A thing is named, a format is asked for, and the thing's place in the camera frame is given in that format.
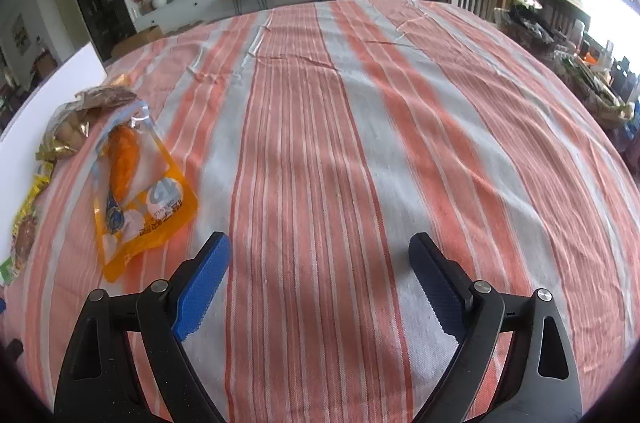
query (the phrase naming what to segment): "cardboard box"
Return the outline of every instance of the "cardboard box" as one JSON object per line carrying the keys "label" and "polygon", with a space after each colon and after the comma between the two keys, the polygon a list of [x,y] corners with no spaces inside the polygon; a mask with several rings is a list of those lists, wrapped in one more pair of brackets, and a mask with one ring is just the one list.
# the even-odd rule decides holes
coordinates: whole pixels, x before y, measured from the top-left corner
{"label": "cardboard box", "polygon": [[138,48],[142,48],[146,44],[159,40],[163,37],[162,29],[159,26],[151,26],[151,28],[143,29],[135,35],[118,42],[111,50],[111,60],[124,57],[127,53],[131,53]]}

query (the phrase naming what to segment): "striped tablecloth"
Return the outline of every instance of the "striped tablecloth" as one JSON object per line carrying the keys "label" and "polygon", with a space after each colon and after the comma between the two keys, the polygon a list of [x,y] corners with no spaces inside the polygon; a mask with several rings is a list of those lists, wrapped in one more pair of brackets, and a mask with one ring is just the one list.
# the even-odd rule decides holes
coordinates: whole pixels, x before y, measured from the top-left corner
{"label": "striped tablecloth", "polygon": [[[121,72],[200,210],[108,284],[88,183],[95,134],[60,165],[1,317],[50,406],[88,292],[169,277],[214,230],[230,235],[232,265],[184,346],[230,421],[411,419],[456,345],[410,270],[418,231],[499,291],[554,293],[585,406],[633,345],[638,190],[562,82],[477,17],[409,0],[302,4],[159,40],[110,68]],[[132,342],[150,407],[167,416]]]}

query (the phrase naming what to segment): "metal screw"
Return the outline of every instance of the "metal screw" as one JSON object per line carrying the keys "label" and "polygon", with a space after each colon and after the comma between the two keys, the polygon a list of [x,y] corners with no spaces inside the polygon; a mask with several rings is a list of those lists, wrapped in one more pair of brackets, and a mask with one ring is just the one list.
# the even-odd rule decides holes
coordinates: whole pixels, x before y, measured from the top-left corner
{"label": "metal screw", "polygon": [[553,296],[551,295],[551,292],[548,289],[539,289],[537,294],[538,294],[538,298],[545,302],[549,302],[553,298]]}
{"label": "metal screw", "polygon": [[474,288],[478,293],[489,293],[491,291],[491,284],[485,280],[476,280],[474,282]]}
{"label": "metal screw", "polygon": [[89,300],[91,302],[98,302],[98,300],[101,300],[102,297],[104,297],[104,289],[94,289],[89,294]]}
{"label": "metal screw", "polygon": [[155,280],[151,283],[151,291],[154,293],[162,293],[169,287],[169,283],[164,279]]}

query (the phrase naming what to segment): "yellow snack bag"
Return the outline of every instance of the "yellow snack bag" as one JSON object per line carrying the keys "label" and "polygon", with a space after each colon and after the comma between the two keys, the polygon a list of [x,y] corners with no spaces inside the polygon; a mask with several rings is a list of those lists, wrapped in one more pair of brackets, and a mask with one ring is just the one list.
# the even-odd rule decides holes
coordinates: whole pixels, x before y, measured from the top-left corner
{"label": "yellow snack bag", "polygon": [[98,142],[94,217],[102,273],[114,282],[141,251],[160,246],[198,201],[141,100],[116,111]]}

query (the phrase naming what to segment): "plastic bag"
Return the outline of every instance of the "plastic bag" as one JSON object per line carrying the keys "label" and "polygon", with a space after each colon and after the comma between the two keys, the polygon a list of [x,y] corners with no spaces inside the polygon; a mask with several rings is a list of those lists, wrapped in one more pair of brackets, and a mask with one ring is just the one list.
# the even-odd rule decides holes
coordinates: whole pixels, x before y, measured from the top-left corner
{"label": "plastic bag", "polygon": [[92,169],[98,258],[114,282],[129,261],[184,226],[198,201],[156,133],[148,107],[116,111],[96,147]]}

